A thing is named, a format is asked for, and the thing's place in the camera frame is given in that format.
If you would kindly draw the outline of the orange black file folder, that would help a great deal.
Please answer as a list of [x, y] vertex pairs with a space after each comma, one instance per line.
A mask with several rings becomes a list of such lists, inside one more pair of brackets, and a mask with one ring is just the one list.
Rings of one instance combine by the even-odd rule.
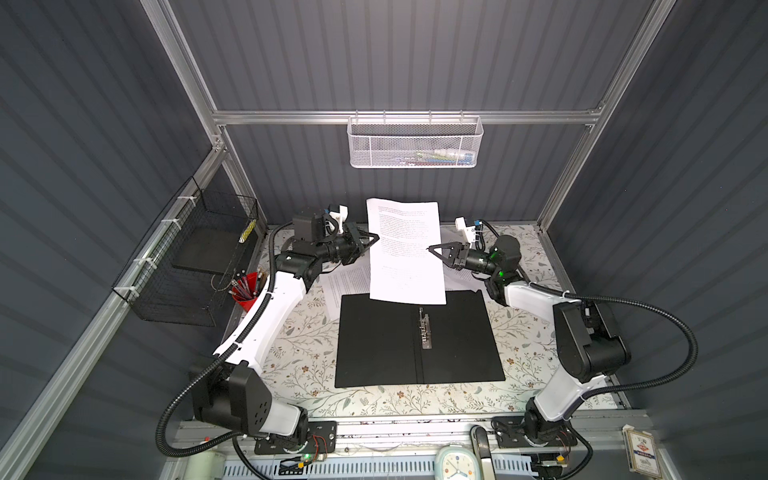
[[342, 297], [335, 387], [504, 379], [481, 292], [450, 291], [444, 305]]

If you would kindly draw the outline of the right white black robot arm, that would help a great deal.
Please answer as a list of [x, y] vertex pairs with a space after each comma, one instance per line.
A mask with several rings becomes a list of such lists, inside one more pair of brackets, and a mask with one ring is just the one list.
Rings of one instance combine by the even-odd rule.
[[516, 238], [501, 235], [489, 251], [462, 242], [431, 245], [427, 250], [453, 270], [483, 274], [486, 291], [500, 305], [553, 324], [560, 366], [526, 405], [521, 429], [529, 443], [550, 441], [589, 393], [630, 362], [617, 323], [603, 316], [595, 302], [569, 299], [529, 280], [520, 266], [522, 254]]

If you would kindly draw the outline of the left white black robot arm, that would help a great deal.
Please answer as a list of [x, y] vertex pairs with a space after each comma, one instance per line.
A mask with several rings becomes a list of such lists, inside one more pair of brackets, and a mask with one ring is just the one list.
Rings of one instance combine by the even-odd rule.
[[215, 367], [200, 367], [191, 388], [196, 419], [237, 434], [272, 435], [302, 444], [308, 435], [305, 409], [275, 399], [261, 379], [267, 354], [290, 313], [328, 264], [350, 265], [379, 236], [348, 220], [348, 208], [305, 208], [288, 225], [292, 241], [275, 252], [268, 241], [267, 283], [244, 320], [214, 352]]

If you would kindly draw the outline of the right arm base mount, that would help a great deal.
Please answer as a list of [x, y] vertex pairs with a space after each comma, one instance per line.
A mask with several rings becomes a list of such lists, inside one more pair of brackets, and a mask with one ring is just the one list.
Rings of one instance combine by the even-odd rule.
[[500, 448], [576, 446], [578, 440], [563, 421], [549, 422], [529, 415], [495, 416], [491, 429]]

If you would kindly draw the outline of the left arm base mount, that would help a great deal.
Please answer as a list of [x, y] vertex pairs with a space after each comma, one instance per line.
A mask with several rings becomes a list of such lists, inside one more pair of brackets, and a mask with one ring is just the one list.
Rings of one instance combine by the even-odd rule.
[[336, 421], [301, 421], [294, 434], [269, 434], [257, 438], [253, 453], [256, 455], [329, 454], [336, 448], [338, 436]]

